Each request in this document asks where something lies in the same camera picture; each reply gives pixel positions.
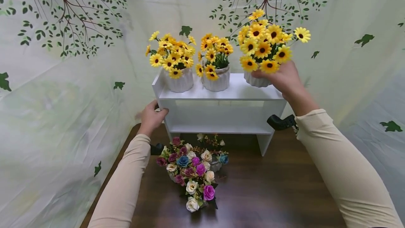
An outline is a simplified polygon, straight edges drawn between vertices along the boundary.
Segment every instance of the yellow flower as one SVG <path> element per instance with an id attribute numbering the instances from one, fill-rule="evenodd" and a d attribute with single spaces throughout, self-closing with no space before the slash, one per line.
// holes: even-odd
<path id="1" fill-rule="evenodd" d="M 157 35 L 159 34 L 159 31 L 156 31 L 155 33 L 152 33 L 151 38 L 149 38 L 149 41 L 153 41 L 154 39 L 156 39 Z"/>
<path id="2" fill-rule="evenodd" d="M 307 30 L 306 28 L 302 28 L 302 27 L 296 28 L 295 35 L 303 43 L 308 42 L 311 39 L 311 34 L 309 33 L 309 30 Z"/>
<path id="3" fill-rule="evenodd" d="M 285 45 L 279 47 L 278 52 L 273 56 L 273 60 L 276 60 L 279 63 L 287 62 L 291 59 L 291 50 L 290 47 Z"/>
<path id="4" fill-rule="evenodd" d="M 260 42 L 254 55 L 257 58 L 265 58 L 268 57 L 270 52 L 271 52 L 270 44 L 268 42 Z"/>
<path id="5" fill-rule="evenodd" d="M 171 59 L 171 57 L 167 57 L 162 62 L 163 69 L 165 69 L 166 71 L 169 71 L 170 69 L 173 69 L 173 67 L 175 66 L 174 63 L 175 62 L 173 61 L 173 59 Z"/>
<path id="6" fill-rule="evenodd" d="M 195 65 L 195 72 L 197 73 L 197 76 L 199 76 L 200 78 L 203 76 L 204 69 L 200 63 L 197 63 L 197 65 Z"/>
<path id="7" fill-rule="evenodd" d="M 146 47 L 145 56 L 147 57 L 150 52 L 151 52 L 151 46 L 148 45 L 148 46 Z"/>
<path id="8" fill-rule="evenodd" d="M 243 41 L 242 46 L 240 47 L 240 50 L 242 50 L 243 54 L 250 56 L 254 54 L 258 47 L 256 39 L 253 38 L 247 38 Z"/>
<path id="9" fill-rule="evenodd" d="M 169 71 L 169 77 L 174 78 L 174 79 L 178 79 L 183 75 L 183 72 L 181 70 L 178 69 L 170 69 Z"/>
<path id="10" fill-rule="evenodd" d="M 277 61 L 272 61 L 270 59 L 263 60 L 260 63 L 260 70 L 263 71 L 264 73 L 275 73 L 278 71 L 279 65 Z"/>
<path id="11" fill-rule="evenodd" d="M 255 24 L 250 27 L 247 35 L 250 38 L 261 39 L 266 33 L 266 28 L 263 25 Z"/>
<path id="12" fill-rule="evenodd" d="M 160 54 L 151 55 L 149 62 L 153 67 L 159 67 L 162 65 L 163 57 Z"/>
<path id="13" fill-rule="evenodd" d="M 213 62 L 215 62 L 216 54 L 217 54 L 217 52 L 214 49 L 210 49 L 210 50 L 207 51 L 207 54 L 205 55 L 205 58 L 207 58 L 208 61 L 213 63 Z"/>
<path id="14" fill-rule="evenodd" d="M 215 71 L 214 72 L 206 72 L 205 76 L 210 81 L 216 81 L 219 78 Z"/>
<path id="15" fill-rule="evenodd" d="M 256 11 L 252 12 L 252 15 L 249 16 L 250 20 L 256 20 L 264 15 L 264 11 L 262 9 L 257 9 Z"/>
<path id="16" fill-rule="evenodd" d="M 275 44 L 283 38 L 283 30 L 280 26 L 271 25 L 267 28 L 267 39 L 270 43 Z"/>
<path id="17" fill-rule="evenodd" d="M 195 39 L 192 36 L 188 36 L 188 39 L 190 40 L 190 42 L 194 45 L 197 45 L 197 43 L 195 43 Z"/>

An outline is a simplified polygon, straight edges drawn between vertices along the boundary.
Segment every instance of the long sleeve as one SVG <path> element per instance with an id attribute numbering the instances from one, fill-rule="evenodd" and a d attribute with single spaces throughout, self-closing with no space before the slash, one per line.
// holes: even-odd
<path id="1" fill-rule="evenodd" d="M 137 135 L 107 183 L 88 228 L 128 228 L 134 214 L 142 174 L 149 162 L 150 138 Z"/>
<path id="2" fill-rule="evenodd" d="M 296 123 L 297 139 L 307 148 L 347 227 L 404 227 L 381 177 L 325 110 L 296 117 Z"/>

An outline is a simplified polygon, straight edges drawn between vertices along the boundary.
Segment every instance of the rose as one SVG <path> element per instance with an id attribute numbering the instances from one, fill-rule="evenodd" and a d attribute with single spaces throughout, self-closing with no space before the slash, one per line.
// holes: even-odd
<path id="1" fill-rule="evenodd" d="M 201 158 L 203 159 L 203 161 L 208 161 L 211 162 L 212 161 L 212 156 L 211 153 L 208 150 L 205 150 L 202 155 Z"/>
<path id="2" fill-rule="evenodd" d="M 198 206 L 198 202 L 196 199 L 194 199 L 194 197 L 189 197 L 188 201 L 186 203 L 186 209 L 189 212 L 195 212 L 200 208 L 200 206 Z"/>
<path id="3" fill-rule="evenodd" d="M 214 199 L 215 196 L 215 189 L 211 185 L 206 185 L 204 187 L 204 200 L 205 201 L 211 201 Z"/>
<path id="4" fill-rule="evenodd" d="M 219 157 L 219 162 L 221 162 L 222 164 L 227 164 L 227 163 L 228 163 L 227 154 L 222 154 L 222 155 Z"/>
<path id="5" fill-rule="evenodd" d="M 184 186 L 184 178 L 181 175 L 176 175 L 175 181 L 178 185 Z"/>
<path id="6" fill-rule="evenodd" d="M 187 182 L 186 191 L 187 191 L 190 195 L 194 194 L 195 191 L 197 190 L 197 188 L 198 188 L 198 183 L 197 183 L 197 182 L 194 182 L 193 180 L 189 180 L 189 181 Z"/>
<path id="7" fill-rule="evenodd" d="M 165 165 L 167 165 L 167 162 L 166 162 L 166 159 L 165 159 L 165 158 L 157 158 L 157 159 L 156 159 L 156 163 L 157 163 L 159 166 L 165 166 Z"/>
<path id="8" fill-rule="evenodd" d="M 215 174 L 214 174 L 214 172 L 213 172 L 213 171 L 208 171 L 208 172 L 205 174 L 205 179 L 206 179 L 207 182 L 209 182 L 209 183 L 213 182 L 213 180 L 215 179 Z"/>
<path id="9" fill-rule="evenodd" d="M 166 166 L 166 170 L 168 170 L 169 172 L 174 172 L 177 170 L 177 166 L 175 164 L 168 164 Z"/>

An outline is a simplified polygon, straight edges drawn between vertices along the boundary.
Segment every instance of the purple rose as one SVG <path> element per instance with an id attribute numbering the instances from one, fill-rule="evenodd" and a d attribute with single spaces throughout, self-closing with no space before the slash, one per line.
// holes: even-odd
<path id="1" fill-rule="evenodd" d="M 215 189 L 211 185 L 206 185 L 204 187 L 204 200 L 205 201 L 211 201 L 214 199 L 215 196 Z"/>
<path id="2" fill-rule="evenodd" d="M 167 165 L 167 162 L 166 162 L 165 158 L 158 158 L 158 159 L 156 160 L 156 163 L 157 163 L 159 166 L 166 166 L 166 165 Z"/>
<path id="3" fill-rule="evenodd" d="M 204 164 L 199 164 L 195 169 L 197 170 L 197 174 L 198 174 L 199 176 L 202 176 L 202 175 L 205 173 L 205 166 L 204 166 Z"/>
<path id="4" fill-rule="evenodd" d="M 193 166 L 197 166 L 200 163 L 200 158 L 194 157 L 191 159 L 191 162 L 193 163 Z"/>
<path id="5" fill-rule="evenodd" d="M 176 175 L 175 181 L 178 185 L 184 186 L 184 178 L 181 175 Z"/>
<path id="6" fill-rule="evenodd" d="M 180 145 L 180 138 L 179 137 L 173 137 L 173 141 L 172 141 L 173 145 L 178 146 Z"/>
<path id="7" fill-rule="evenodd" d="M 170 163 L 176 162 L 176 158 L 177 158 L 177 154 L 176 154 L 176 153 L 172 153 L 172 154 L 170 154 L 170 156 L 169 156 L 169 158 L 168 158 L 168 161 L 169 161 Z"/>

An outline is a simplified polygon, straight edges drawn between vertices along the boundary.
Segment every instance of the white ceramic vase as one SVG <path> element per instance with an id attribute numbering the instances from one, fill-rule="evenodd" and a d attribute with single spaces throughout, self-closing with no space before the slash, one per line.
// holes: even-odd
<path id="1" fill-rule="evenodd" d="M 229 65 L 223 69 L 215 70 L 216 74 L 218 75 L 218 79 L 216 81 L 211 81 L 207 79 L 205 74 L 202 76 L 202 84 L 203 86 L 210 91 L 213 92 L 220 92 L 225 90 L 229 87 L 229 79 L 230 79 L 230 70 Z"/>
<path id="2" fill-rule="evenodd" d="M 190 90 L 194 85 L 191 68 L 185 68 L 181 71 L 183 72 L 183 76 L 178 79 L 171 78 L 169 76 L 169 71 L 165 71 L 164 73 L 165 82 L 172 92 L 182 93 Z"/>

